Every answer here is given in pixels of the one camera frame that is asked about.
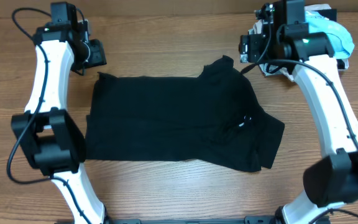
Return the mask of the black t-shirt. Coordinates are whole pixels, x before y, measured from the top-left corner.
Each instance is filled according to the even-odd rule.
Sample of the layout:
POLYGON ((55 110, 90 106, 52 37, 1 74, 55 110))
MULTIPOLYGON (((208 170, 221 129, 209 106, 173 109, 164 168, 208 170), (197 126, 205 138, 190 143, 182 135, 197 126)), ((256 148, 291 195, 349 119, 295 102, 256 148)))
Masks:
POLYGON ((198 159, 243 172, 272 167, 285 129, 228 56, 197 77, 100 73, 86 121, 88 159, 198 159))

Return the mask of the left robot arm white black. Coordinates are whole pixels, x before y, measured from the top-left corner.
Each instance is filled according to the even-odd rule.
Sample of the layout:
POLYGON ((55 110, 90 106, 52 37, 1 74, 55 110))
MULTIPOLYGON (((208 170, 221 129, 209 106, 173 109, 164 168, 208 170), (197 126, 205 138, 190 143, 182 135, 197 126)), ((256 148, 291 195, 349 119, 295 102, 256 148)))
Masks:
POLYGON ((24 113, 12 117, 17 141, 7 162, 11 180, 14 154, 21 148, 31 168, 53 182, 65 198, 75 223, 109 223, 85 171, 85 138, 68 114, 70 72, 86 67, 91 56, 85 21, 48 23, 32 36, 37 56, 34 85, 24 113))

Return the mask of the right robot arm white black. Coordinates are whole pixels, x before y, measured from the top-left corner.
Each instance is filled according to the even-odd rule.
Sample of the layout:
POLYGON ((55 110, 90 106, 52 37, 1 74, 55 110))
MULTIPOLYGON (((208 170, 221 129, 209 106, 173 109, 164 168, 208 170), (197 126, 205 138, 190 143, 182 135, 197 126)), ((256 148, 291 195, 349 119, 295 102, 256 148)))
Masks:
POLYGON ((358 121, 342 87, 334 49, 323 32, 248 34, 239 43, 241 62, 289 68, 316 124, 320 161, 303 174, 304 190, 277 209, 271 223, 328 223, 326 214, 358 200, 358 121))

